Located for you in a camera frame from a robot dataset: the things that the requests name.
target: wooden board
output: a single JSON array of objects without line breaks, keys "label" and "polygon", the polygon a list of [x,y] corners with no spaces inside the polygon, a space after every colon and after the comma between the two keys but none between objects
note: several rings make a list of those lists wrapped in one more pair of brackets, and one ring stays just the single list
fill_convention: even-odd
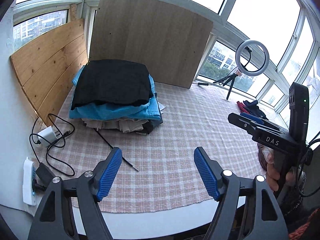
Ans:
[{"label": "wooden board", "polygon": [[70,42],[45,62],[22,87],[33,107],[38,110],[58,78],[86,50],[84,35]]},{"label": "wooden board", "polygon": [[40,35],[13,53],[10,60],[20,85],[50,57],[83,34],[83,19],[79,19]]},{"label": "wooden board", "polygon": [[40,116],[44,116],[44,123],[48,126],[51,125],[48,113],[58,114],[60,108],[66,99],[68,93],[72,88],[72,79],[78,70],[85,64],[87,64],[87,52],[84,51],[77,59],[68,67],[68,69],[60,76],[54,86],[51,88],[41,106],[39,107],[38,113]]},{"label": "wooden board", "polygon": [[10,56],[21,88],[47,126],[58,114],[77,71],[88,62],[83,19],[59,26]]},{"label": "wooden board", "polygon": [[89,59],[142,63],[156,82],[190,88],[212,27],[158,0],[100,0]]}]

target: beige folded garment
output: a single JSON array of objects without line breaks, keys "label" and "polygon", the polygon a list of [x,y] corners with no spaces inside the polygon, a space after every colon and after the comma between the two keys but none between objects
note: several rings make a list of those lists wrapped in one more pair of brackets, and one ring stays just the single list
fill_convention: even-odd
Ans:
[{"label": "beige folded garment", "polygon": [[132,132],[143,130],[143,124],[148,122],[147,119],[128,119],[126,117],[113,119],[110,121],[100,121],[92,119],[82,119],[87,127],[97,129],[119,129],[122,132]]}]

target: green foliage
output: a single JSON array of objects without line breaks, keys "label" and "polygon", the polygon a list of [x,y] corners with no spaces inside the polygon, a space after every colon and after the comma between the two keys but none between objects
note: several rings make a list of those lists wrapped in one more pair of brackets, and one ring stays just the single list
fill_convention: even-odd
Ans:
[{"label": "green foliage", "polygon": [[[227,68],[220,68],[219,65],[206,61],[199,74],[214,80],[218,80],[227,76],[229,72],[230,70],[228,70]],[[233,86],[237,89],[242,90],[243,92],[247,92],[249,88],[252,86],[252,84],[252,79],[246,76],[245,78],[237,77]]]}]

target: power strip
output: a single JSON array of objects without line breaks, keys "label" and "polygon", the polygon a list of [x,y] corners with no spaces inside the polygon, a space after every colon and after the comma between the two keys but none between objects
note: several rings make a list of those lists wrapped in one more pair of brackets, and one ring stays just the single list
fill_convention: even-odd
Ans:
[{"label": "power strip", "polygon": [[23,193],[23,202],[35,206],[36,205],[36,192],[32,189],[32,181],[36,178],[36,168],[35,163],[27,159],[23,164],[23,184],[22,184],[22,193]]}]

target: stack of folded clothes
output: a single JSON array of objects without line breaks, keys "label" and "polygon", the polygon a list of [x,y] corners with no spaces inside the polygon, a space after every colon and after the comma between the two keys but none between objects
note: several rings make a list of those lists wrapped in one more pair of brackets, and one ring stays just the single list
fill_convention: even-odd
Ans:
[{"label": "stack of folded clothes", "polygon": [[149,134],[163,123],[155,84],[145,65],[115,59],[92,60],[72,80],[69,116],[86,126]]}]

